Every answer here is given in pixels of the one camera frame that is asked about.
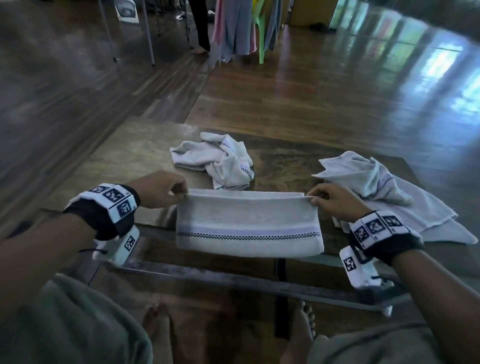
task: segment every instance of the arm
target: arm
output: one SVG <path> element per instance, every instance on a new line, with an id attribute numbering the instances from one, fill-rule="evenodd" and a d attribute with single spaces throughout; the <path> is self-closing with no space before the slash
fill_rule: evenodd
<path id="1" fill-rule="evenodd" d="M 335 184 L 319 184 L 308 195 L 314 196 L 312 204 L 343 221 L 353 223 L 372 212 L 350 190 Z M 379 243 L 366 249 L 365 254 L 378 255 L 372 254 L 376 245 Z M 385 251 L 376 253 L 385 255 Z M 480 295 L 422 250 L 407 250 L 394 255 L 391 264 L 446 358 L 452 363 L 479 363 Z"/>
<path id="2" fill-rule="evenodd" d="M 188 192 L 182 176 L 159 171 L 128 184 L 141 205 L 174 205 Z M 0 322 L 31 302 L 44 284 L 68 264 L 80 249 L 89 248 L 97 231 L 83 219 L 66 213 L 25 233 L 0 242 Z"/>

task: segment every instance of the wire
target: wire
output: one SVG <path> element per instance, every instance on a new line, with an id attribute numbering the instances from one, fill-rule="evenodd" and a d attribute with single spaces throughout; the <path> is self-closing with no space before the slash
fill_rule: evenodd
<path id="1" fill-rule="evenodd" d="M 80 249 L 78 251 L 79 253 L 84 253 L 84 252 L 100 252 L 102 254 L 107 254 L 108 251 L 105 249 L 95 249 L 95 248 L 88 248 L 88 249 Z"/>
<path id="2" fill-rule="evenodd" d="M 391 278 L 387 278 L 387 277 L 383 277 L 383 276 L 372 276 L 372 279 L 383 279 L 383 281 L 386 281 L 386 280 L 389 280 L 390 282 L 392 282 L 393 284 L 396 284 L 402 288 L 405 288 L 405 286 L 403 284 L 401 284 L 400 282 L 398 282 L 397 280 L 394 280 L 394 279 L 391 279 Z"/>

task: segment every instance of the folded towel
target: folded towel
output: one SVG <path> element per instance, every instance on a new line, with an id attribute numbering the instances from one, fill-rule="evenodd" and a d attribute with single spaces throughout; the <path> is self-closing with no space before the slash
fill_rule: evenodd
<path id="1" fill-rule="evenodd" d="M 302 193 L 190 189 L 177 205 L 177 246 L 245 257 L 324 251 L 317 209 Z"/>
<path id="2" fill-rule="evenodd" d="M 203 171 L 213 179 L 215 189 L 244 190 L 253 181 L 252 159 L 243 142 L 230 135 L 200 133 L 203 142 L 186 141 L 170 148 L 173 164 L 189 170 Z"/>
<path id="3" fill-rule="evenodd" d="M 326 170 L 315 177 L 350 188 L 373 210 L 395 212 L 406 225 L 420 233 L 425 242 L 475 244 L 478 241 L 454 220 L 457 214 L 443 201 L 392 175 L 373 158 L 366 159 L 348 151 L 336 158 L 321 159 L 320 163 Z M 348 223 L 335 220 L 334 223 L 345 232 L 349 231 Z"/>

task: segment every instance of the green plastic chair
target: green plastic chair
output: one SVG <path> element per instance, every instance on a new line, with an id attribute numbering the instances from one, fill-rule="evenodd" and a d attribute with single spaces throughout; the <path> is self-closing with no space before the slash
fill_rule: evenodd
<path id="1" fill-rule="evenodd" d="M 258 25 L 258 38 L 259 38 L 259 47 L 258 52 L 260 54 L 260 64 L 264 62 L 265 56 L 265 14 L 260 14 L 262 6 L 264 5 L 265 0 L 258 0 L 255 8 L 252 10 L 252 23 Z"/>

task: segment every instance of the purple stripe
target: purple stripe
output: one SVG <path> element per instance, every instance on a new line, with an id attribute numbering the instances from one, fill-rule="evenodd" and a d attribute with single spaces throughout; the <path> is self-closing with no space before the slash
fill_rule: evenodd
<path id="1" fill-rule="evenodd" d="M 212 229 L 195 226 L 178 226 L 177 232 L 193 232 L 199 234 L 213 235 L 238 235 L 238 236 L 270 236 L 270 235 L 295 235 L 308 234 L 309 232 L 320 232 L 316 227 L 295 228 L 295 229 L 275 229 L 275 230 L 233 230 L 233 229 Z"/>

